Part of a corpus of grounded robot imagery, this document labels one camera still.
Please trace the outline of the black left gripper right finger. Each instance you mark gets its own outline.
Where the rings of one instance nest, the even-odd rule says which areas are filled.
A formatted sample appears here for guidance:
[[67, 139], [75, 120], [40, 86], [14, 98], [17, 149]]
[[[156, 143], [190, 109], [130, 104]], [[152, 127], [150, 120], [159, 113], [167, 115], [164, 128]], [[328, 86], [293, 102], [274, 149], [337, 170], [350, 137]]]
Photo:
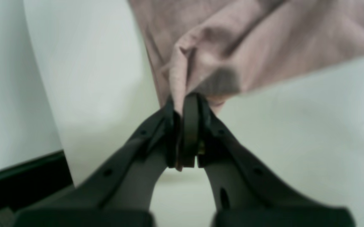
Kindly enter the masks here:
[[350, 211], [317, 202], [245, 148], [198, 93], [185, 98], [182, 166], [206, 171], [217, 213], [213, 227], [355, 227]]

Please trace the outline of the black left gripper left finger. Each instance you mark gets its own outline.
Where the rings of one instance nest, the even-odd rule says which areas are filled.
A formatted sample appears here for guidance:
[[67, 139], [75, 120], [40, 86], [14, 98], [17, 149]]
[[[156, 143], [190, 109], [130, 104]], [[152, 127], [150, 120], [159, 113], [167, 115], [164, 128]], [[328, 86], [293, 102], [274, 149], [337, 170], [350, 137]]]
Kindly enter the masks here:
[[75, 190], [22, 211], [15, 227], [154, 227], [150, 203], [168, 167], [178, 167], [180, 116], [172, 98]]

